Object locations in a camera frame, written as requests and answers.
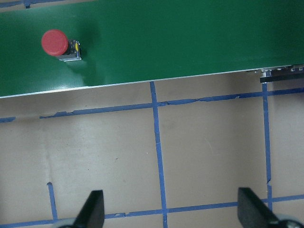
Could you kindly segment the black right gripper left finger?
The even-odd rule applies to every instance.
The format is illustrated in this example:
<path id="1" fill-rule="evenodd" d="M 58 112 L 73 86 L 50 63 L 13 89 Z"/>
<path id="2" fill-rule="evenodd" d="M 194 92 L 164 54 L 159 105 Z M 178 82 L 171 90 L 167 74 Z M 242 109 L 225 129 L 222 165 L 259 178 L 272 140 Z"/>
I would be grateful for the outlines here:
<path id="1" fill-rule="evenodd" d="M 73 228 L 102 228 L 105 221 L 104 195 L 102 190 L 94 190 L 89 194 L 78 216 L 72 224 Z"/>

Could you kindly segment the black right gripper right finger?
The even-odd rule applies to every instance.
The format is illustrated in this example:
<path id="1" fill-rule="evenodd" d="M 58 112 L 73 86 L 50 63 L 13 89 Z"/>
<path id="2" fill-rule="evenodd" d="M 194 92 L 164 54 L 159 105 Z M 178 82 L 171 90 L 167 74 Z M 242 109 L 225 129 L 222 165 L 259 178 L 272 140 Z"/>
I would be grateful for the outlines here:
<path id="1" fill-rule="evenodd" d="M 285 228 L 250 188 L 238 188 L 237 200 L 237 217 L 243 228 Z"/>

